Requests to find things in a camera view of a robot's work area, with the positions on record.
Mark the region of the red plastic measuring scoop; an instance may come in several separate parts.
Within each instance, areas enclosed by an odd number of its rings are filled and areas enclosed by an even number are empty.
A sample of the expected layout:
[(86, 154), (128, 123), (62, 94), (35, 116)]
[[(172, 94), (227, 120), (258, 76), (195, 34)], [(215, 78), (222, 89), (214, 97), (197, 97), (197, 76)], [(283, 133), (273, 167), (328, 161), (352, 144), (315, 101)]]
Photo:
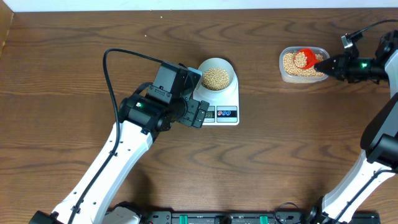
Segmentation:
[(313, 67), (319, 60), (311, 49), (301, 49), (294, 55), (294, 64), (296, 67), (307, 70)]

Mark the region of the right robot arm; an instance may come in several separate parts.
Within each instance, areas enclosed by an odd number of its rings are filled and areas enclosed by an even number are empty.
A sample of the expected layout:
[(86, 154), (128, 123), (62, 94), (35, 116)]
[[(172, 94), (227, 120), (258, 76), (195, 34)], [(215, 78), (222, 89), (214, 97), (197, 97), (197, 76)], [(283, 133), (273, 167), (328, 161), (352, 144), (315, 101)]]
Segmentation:
[(356, 41), (362, 36), (360, 30), (342, 36), (343, 54), (316, 63), (315, 70), (349, 83), (387, 80), (390, 99), (364, 130), (354, 166), (320, 198), (307, 223), (349, 223), (372, 192), (397, 174), (397, 31), (380, 38), (374, 58), (359, 57)]

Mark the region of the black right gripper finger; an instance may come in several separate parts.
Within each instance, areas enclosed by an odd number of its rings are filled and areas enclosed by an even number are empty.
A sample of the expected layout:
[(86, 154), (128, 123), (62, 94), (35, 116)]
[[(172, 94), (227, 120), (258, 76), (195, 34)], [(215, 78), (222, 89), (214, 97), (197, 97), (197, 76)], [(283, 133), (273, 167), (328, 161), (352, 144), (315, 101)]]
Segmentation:
[(314, 65), (314, 69), (336, 69), (344, 55), (335, 55)]
[(337, 80), (342, 80), (342, 67), (323, 67), (321, 65), (315, 65), (314, 69), (317, 72), (322, 72), (325, 75), (328, 75), (330, 77), (333, 77)]

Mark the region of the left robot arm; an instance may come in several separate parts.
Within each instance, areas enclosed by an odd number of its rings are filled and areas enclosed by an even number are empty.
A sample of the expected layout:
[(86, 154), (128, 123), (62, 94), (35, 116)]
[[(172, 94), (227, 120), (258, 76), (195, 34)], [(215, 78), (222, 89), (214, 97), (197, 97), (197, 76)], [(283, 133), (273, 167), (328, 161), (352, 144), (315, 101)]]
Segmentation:
[(31, 223), (132, 223), (142, 216), (128, 205), (109, 210), (116, 192), (137, 161), (173, 122), (200, 128), (209, 107), (191, 96), (138, 93), (122, 101), (119, 119), (102, 150), (71, 193), (51, 213), (38, 211)]

